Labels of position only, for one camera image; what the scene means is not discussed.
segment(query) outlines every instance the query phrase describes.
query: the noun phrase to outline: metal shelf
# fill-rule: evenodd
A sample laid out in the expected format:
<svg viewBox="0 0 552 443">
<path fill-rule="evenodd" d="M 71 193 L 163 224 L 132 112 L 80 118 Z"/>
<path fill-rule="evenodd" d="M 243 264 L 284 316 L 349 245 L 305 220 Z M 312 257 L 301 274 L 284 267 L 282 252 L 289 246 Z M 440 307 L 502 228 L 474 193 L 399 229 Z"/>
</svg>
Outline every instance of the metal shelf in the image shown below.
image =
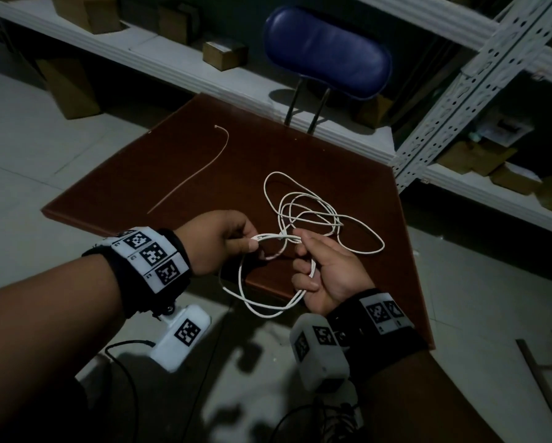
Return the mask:
<svg viewBox="0 0 552 443">
<path fill-rule="evenodd" d="M 552 211 L 543 208 L 534 194 L 525 196 L 476 172 L 461 175 L 438 163 L 426 168 L 422 180 L 552 231 Z"/>
<path fill-rule="evenodd" d="M 122 31 L 93 35 L 54 10 L 52 0 L 0 1 L 0 17 L 47 36 L 77 46 L 119 64 L 167 81 L 194 93 L 204 92 L 256 114 L 283 121 L 288 106 L 270 97 L 290 87 L 247 70 L 245 67 L 220 72 L 202 60 L 202 53 L 153 32 L 130 26 Z M 312 113 L 300 111 L 291 126 L 307 130 Z M 360 126 L 340 112 L 329 111 L 314 135 L 382 163 L 395 155 L 390 127 L 376 131 Z"/>
<path fill-rule="evenodd" d="M 358 0 L 474 51 L 480 51 L 499 23 L 447 0 Z M 552 82 L 552 48 L 545 46 L 527 71 Z"/>
</svg>

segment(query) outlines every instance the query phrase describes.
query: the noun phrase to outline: black wrist strap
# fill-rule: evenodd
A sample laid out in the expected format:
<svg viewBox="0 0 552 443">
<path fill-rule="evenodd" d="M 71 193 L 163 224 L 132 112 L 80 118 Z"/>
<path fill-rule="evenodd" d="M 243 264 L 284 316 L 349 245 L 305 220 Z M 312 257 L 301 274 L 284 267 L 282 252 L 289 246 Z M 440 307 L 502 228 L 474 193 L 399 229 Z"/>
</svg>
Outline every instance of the black wrist strap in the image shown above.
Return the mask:
<svg viewBox="0 0 552 443">
<path fill-rule="evenodd" d="M 346 359 L 356 382 L 428 349 L 395 301 L 379 289 L 351 297 L 331 311 L 327 320 L 340 346 L 347 349 Z"/>
<path fill-rule="evenodd" d="M 182 273 L 174 282 L 168 284 L 158 293 L 154 293 L 147 285 L 144 278 L 132 267 L 128 260 L 115 252 L 110 246 L 99 245 L 82 255 L 101 254 L 106 258 L 107 263 L 116 277 L 118 287 L 120 288 L 122 306 L 126 318 L 132 317 L 138 311 L 141 313 L 152 311 L 155 317 L 170 312 L 175 303 L 175 299 L 186 290 L 190 284 L 192 274 L 190 261 L 181 240 L 177 238 L 173 231 L 168 229 L 161 229 L 158 233 L 167 238 L 180 255 L 182 255 L 188 266 L 186 272 Z"/>
</svg>

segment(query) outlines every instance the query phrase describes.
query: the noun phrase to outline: blue cushion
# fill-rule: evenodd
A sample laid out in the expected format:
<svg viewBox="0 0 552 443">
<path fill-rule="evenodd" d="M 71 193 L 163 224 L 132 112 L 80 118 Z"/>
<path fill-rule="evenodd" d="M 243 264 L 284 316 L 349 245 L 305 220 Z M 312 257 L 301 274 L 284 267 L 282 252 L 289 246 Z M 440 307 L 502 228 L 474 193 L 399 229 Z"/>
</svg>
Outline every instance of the blue cushion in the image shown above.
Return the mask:
<svg viewBox="0 0 552 443">
<path fill-rule="evenodd" d="M 274 64 L 356 99 L 375 96 L 391 74 L 389 52 L 381 45 L 299 7 L 279 7 L 270 14 L 264 47 Z"/>
</svg>

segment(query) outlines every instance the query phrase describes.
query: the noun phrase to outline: wooden table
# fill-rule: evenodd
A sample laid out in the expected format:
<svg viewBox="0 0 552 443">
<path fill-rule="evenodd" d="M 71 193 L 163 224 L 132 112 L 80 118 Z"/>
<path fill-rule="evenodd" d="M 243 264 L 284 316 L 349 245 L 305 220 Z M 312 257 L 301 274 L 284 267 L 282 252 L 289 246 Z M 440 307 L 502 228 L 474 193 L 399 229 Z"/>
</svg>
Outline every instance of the wooden table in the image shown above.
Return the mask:
<svg viewBox="0 0 552 443">
<path fill-rule="evenodd" d="M 171 189 L 202 168 L 230 140 L 222 155 L 185 183 L 151 214 Z M 210 96 L 199 94 L 150 132 L 102 163 L 45 206 L 47 217 L 101 236 L 135 225 L 176 229 L 205 211 L 244 212 L 260 233 L 277 233 L 276 214 L 264 197 L 272 171 L 290 175 L 340 214 L 367 223 L 385 240 L 377 254 L 361 256 L 377 287 L 393 295 L 419 332 L 433 344 L 428 315 L 390 167 L 338 148 Z M 275 177 L 268 194 L 298 191 Z M 380 243 L 352 221 L 343 221 L 343 243 L 357 250 Z M 312 230 L 326 232 L 316 225 Z M 278 241 L 268 244 L 277 249 Z M 293 295 L 292 248 L 277 260 L 246 260 L 248 286 L 288 299 Z"/>
</svg>

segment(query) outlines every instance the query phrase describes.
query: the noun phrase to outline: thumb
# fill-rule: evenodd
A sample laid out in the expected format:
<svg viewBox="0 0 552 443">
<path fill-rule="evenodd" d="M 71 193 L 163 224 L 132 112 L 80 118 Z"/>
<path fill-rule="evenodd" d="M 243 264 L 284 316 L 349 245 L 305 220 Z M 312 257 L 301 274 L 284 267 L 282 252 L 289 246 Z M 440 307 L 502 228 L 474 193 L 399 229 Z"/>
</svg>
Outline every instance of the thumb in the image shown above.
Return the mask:
<svg viewBox="0 0 552 443">
<path fill-rule="evenodd" d="M 237 256 L 242 253 L 255 252 L 259 248 L 259 242 L 255 239 L 240 238 L 240 239 L 227 239 L 224 242 L 227 248 L 227 253 L 230 256 Z"/>
<path fill-rule="evenodd" d="M 311 256 L 322 266 L 331 264 L 340 256 L 340 254 L 333 250 L 329 245 L 326 245 L 325 243 L 319 241 L 319 239 L 315 239 L 306 233 L 301 236 L 301 241 Z"/>
</svg>

